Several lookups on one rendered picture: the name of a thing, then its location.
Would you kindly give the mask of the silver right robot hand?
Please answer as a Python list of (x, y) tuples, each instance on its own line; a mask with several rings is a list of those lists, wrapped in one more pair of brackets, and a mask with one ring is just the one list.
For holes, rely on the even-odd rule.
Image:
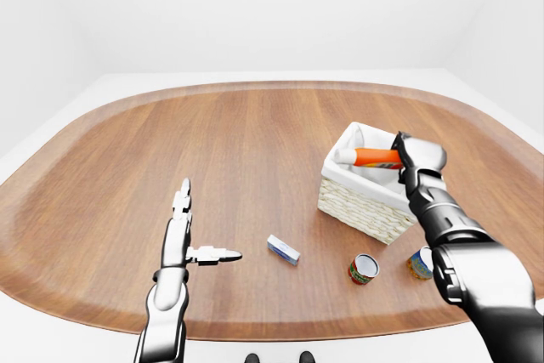
[(447, 153), (441, 145), (399, 131), (391, 149), (399, 154), (403, 165), (399, 171), (399, 182), (406, 187), (418, 185), (417, 176), (420, 171), (442, 178), (441, 171), (447, 162)]

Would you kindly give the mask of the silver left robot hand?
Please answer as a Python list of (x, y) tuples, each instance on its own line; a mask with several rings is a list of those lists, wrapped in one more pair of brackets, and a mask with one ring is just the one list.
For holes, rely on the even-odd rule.
[(242, 253), (213, 246), (193, 248), (191, 243), (191, 183), (185, 178), (173, 198), (173, 216), (169, 219), (161, 252), (161, 267), (187, 264), (217, 265), (242, 259)]

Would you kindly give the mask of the orange ketchup bottle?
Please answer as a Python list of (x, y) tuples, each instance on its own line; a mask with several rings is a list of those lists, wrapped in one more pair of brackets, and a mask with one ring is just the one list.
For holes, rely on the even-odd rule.
[(338, 149), (333, 154), (335, 163), (355, 167), (375, 167), (385, 169), (401, 169), (403, 163), (397, 150), (370, 148)]

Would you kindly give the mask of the white wicker basket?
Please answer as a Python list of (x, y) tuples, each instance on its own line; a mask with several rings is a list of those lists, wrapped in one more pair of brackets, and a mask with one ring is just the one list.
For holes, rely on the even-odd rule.
[(356, 167), (335, 162), (338, 150), (388, 150), (395, 135), (351, 122), (333, 145), (321, 169), (318, 208), (376, 240), (391, 244), (417, 222), (397, 169)]

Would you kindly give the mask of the blue yellow tin can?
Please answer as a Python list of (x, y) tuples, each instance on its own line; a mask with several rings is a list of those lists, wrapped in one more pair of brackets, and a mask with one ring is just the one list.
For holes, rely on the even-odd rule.
[(430, 280), (434, 275), (432, 250), (429, 246), (421, 247), (407, 260), (407, 267), (411, 274), (419, 280)]

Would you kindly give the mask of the small blue white box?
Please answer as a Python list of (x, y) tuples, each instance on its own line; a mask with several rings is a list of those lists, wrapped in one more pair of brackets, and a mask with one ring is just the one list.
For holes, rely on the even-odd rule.
[(294, 266), (298, 265), (300, 252), (288, 246), (284, 241), (274, 235), (270, 235), (267, 239), (267, 247), (272, 252), (276, 253), (282, 259)]

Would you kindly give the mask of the red green tin can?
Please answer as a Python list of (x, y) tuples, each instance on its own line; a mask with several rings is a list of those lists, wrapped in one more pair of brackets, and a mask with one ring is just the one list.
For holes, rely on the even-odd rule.
[(379, 274), (379, 264), (369, 254), (358, 254), (348, 267), (348, 276), (356, 285), (366, 285)]

